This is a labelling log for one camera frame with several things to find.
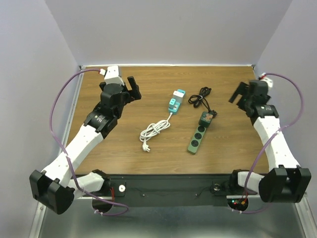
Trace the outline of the small teal cube adapter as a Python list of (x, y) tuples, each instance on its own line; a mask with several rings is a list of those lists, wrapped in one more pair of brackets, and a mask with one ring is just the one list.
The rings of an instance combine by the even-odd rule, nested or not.
[(174, 98), (172, 98), (170, 101), (169, 101), (169, 108), (173, 108), (176, 104), (176, 100)]

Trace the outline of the dark green cube adapter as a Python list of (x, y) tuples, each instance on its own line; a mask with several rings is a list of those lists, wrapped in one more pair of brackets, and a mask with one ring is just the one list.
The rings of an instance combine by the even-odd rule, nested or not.
[(208, 128), (213, 119), (213, 114), (209, 112), (202, 112), (201, 117), (199, 119), (199, 126)]

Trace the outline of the white charger plug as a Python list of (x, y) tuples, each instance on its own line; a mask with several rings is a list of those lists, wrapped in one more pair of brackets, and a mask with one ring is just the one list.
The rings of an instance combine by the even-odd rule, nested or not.
[(173, 98), (174, 98), (176, 101), (178, 101), (178, 102), (183, 101), (184, 96), (185, 96), (185, 92), (182, 91), (182, 90), (180, 90), (180, 91), (179, 91), (179, 90), (176, 90), (176, 91), (173, 92)]

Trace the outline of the blue usb socket strip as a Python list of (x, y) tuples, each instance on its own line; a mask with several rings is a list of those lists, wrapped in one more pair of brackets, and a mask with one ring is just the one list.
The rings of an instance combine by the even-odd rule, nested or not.
[(175, 106), (173, 107), (173, 108), (169, 108), (168, 107), (168, 111), (169, 111), (169, 113), (172, 113), (173, 115), (175, 115), (175, 114), (177, 114), (178, 113), (178, 111), (179, 111), (179, 108), (180, 108), (180, 106), (181, 106), (181, 104), (182, 104), (182, 102), (183, 101), (181, 101), (181, 102), (178, 102), (178, 101), (176, 101), (176, 104), (175, 104)]

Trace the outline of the green power strip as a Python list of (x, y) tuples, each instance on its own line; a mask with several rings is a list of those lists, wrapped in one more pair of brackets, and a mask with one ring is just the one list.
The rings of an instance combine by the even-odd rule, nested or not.
[(190, 154), (195, 155), (198, 151), (198, 148), (202, 142), (203, 136), (206, 132), (207, 128), (204, 126), (199, 125), (195, 132), (194, 135), (192, 136), (190, 143), (187, 147), (187, 152), (189, 152)]

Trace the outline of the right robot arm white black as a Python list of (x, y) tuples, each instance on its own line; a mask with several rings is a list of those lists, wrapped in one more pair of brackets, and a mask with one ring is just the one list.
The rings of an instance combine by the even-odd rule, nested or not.
[(266, 154), (269, 172), (262, 176), (249, 171), (234, 170), (228, 181), (233, 193), (257, 193), (265, 203), (298, 203), (302, 200), (312, 178), (309, 169), (302, 168), (293, 156), (283, 135), (285, 127), (280, 125), (279, 114), (274, 105), (268, 104), (269, 91), (273, 81), (268, 77), (241, 82), (229, 102), (241, 95), (237, 102), (239, 109), (247, 117), (258, 133), (263, 148), (260, 155)]

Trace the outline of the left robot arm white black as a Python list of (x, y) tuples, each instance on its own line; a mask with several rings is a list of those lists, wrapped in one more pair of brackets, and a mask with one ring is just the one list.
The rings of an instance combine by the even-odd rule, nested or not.
[(74, 172), (116, 127), (124, 106), (142, 98), (134, 77), (127, 79), (131, 89), (127, 89), (120, 77), (106, 78), (100, 83), (101, 100), (88, 114), (73, 140), (42, 171), (35, 170), (30, 174), (33, 198), (55, 213), (64, 213), (76, 198), (83, 195), (113, 194), (106, 173), (93, 170), (77, 178)]

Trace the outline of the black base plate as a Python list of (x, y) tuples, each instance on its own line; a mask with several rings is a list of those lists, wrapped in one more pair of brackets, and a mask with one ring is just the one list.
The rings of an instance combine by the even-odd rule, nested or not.
[(227, 206), (244, 189), (231, 174), (107, 175), (114, 198), (129, 207)]

